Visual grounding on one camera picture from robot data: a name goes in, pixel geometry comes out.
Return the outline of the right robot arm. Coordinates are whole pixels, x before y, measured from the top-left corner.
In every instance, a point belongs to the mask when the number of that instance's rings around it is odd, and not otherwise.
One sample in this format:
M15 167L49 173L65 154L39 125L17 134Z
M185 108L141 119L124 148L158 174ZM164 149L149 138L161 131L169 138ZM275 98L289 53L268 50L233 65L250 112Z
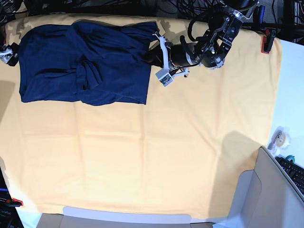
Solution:
M19 11L23 0L1 0L0 1L0 60L13 67L19 60L19 45L12 43L6 44L5 24L14 20L18 14L26 14L27 10Z

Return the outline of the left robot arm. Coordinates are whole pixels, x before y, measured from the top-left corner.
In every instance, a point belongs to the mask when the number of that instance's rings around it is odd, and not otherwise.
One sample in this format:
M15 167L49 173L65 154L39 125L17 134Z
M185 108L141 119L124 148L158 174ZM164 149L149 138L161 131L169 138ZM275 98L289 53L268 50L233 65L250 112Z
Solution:
M256 0L222 0L211 6L190 21L187 28L189 43L184 35L180 36L179 44L173 44L156 32L159 44L147 52L145 62L161 68L156 76L163 84L178 76L187 77L191 67L222 67L233 40L257 4ZM203 36L193 37L194 24L204 18L208 19L208 29Z

